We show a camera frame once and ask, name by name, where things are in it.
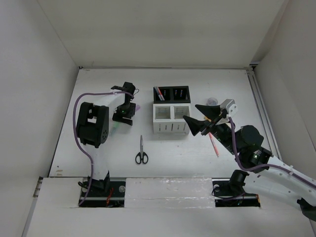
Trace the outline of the green highlighter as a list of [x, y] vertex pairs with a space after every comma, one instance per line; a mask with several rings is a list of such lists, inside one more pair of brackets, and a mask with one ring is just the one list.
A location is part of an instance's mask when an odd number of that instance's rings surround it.
[[117, 131], [118, 127], [119, 127], [119, 123], [118, 123], [118, 122], [115, 122], [115, 123], [113, 124], [111, 130], [110, 130], [109, 135], [110, 135], [110, 136], [113, 136], [113, 135], [115, 134], [115, 132]]

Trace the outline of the blue pen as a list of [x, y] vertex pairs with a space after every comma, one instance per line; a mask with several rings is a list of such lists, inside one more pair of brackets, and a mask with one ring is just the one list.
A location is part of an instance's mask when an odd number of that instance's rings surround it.
[[154, 98], [155, 98], [155, 101], [161, 101], [160, 94], [156, 86], [154, 86]]

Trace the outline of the orange pen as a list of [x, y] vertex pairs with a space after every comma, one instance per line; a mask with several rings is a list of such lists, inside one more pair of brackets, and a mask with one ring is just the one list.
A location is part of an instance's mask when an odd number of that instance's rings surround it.
[[156, 87], [156, 91], [157, 91], [157, 93], [158, 93], [158, 96], [159, 96], [160, 100], [161, 100], [161, 101], [164, 101], [165, 99], [164, 99], [164, 97], [163, 97], [163, 95], [162, 95], [162, 93], [161, 93], [159, 87]]

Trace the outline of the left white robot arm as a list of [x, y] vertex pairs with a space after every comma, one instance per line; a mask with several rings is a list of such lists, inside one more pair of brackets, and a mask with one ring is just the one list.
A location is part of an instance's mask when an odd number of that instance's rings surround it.
[[113, 86], [110, 92], [83, 93], [75, 101], [73, 108], [73, 132], [78, 148], [88, 157], [91, 174], [86, 182], [78, 182], [85, 189], [84, 196], [104, 196], [111, 190], [110, 174], [104, 179], [94, 179], [94, 158], [81, 145], [90, 145], [98, 149], [110, 134], [110, 121], [132, 126], [136, 104], [134, 99], [136, 87], [131, 82], [123, 86]]

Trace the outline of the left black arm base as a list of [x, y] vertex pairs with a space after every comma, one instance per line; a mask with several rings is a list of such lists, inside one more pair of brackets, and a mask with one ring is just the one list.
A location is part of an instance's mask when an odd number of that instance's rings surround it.
[[125, 202], [126, 180], [110, 180], [109, 187], [98, 189], [91, 186], [87, 198], [79, 205], [86, 208], [123, 208]]

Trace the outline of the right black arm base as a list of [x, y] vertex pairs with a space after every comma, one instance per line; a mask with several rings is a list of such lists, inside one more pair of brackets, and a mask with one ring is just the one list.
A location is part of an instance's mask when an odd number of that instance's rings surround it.
[[235, 170], [230, 178], [212, 179], [215, 207], [261, 207], [259, 196], [243, 189], [248, 175], [245, 171]]

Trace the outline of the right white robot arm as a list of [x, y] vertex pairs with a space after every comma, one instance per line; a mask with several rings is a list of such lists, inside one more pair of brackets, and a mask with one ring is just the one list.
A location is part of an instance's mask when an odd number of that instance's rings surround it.
[[233, 99], [217, 106], [196, 105], [206, 117], [184, 116], [193, 135], [212, 134], [232, 155], [238, 169], [225, 185], [213, 188], [212, 195], [222, 202], [246, 194], [267, 196], [298, 209], [310, 220], [316, 219], [316, 181], [284, 163], [262, 147], [264, 137], [252, 125], [236, 129], [232, 117], [237, 113]]

